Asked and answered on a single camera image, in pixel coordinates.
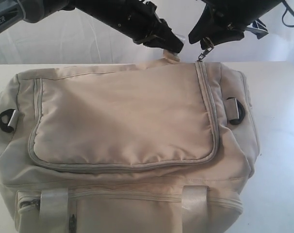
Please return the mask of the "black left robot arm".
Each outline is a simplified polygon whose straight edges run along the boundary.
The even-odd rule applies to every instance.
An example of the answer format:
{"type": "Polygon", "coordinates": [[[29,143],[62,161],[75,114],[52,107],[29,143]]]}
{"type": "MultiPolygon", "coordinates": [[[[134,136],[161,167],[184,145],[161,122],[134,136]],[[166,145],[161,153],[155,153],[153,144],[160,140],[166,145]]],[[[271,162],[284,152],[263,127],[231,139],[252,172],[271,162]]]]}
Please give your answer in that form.
{"type": "Polygon", "coordinates": [[[0,33],[20,21],[38,23],[61,11],[78,9],[131,38],[137,45],[180,53],[184,43],[144,0],[0,0],[0,33]]]}

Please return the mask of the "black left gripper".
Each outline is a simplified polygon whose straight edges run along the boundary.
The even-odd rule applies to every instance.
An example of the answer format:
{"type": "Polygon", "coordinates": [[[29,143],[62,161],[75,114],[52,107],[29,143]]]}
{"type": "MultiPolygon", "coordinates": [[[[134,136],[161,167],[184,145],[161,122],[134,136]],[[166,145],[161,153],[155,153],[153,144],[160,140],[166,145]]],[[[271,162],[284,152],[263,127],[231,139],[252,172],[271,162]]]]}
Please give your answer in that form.
{"type": "Polygon", "coordinates": [[[180,53],[184,43],[172,32],[164,19],[156,14],[151,1],[122,2],[122,33],[135,44],[180,53]]]}

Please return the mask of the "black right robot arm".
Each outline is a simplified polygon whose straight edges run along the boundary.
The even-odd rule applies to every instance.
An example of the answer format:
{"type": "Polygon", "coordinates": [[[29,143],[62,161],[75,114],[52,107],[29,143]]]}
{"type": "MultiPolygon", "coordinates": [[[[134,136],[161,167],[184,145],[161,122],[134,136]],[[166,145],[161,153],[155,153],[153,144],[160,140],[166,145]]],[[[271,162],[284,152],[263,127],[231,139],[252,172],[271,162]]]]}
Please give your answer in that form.
{"type": "MultiPolygon", "coordinates": [[[[244,38],[244,32],[253,33],[258,39],[268,34],[260,17],[281,3],[285,12],[294,17],[294,11],[285,0],[205,0],[205,8],[198,22],[188,35],[189,43],[200,43],[203,50],[244,38]]],[[[294,24],[283,25],[294,28],[294,24]]]]}

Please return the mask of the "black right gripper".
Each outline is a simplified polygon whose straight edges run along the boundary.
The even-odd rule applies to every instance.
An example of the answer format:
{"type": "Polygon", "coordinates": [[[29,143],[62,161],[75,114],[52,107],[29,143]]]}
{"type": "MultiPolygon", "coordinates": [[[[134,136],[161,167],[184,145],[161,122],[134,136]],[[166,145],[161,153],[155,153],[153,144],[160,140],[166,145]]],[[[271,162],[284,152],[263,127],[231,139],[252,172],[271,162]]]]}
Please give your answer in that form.
{"type": "Polygon", "coordinates": [[[203,50],[210,45],[242,40],[245,31],[238,29],[261,16],[260,7],[252,0],[205,0],[204,3],[200,19],[188,35],[190,44],[200,42],[203,50]]]}

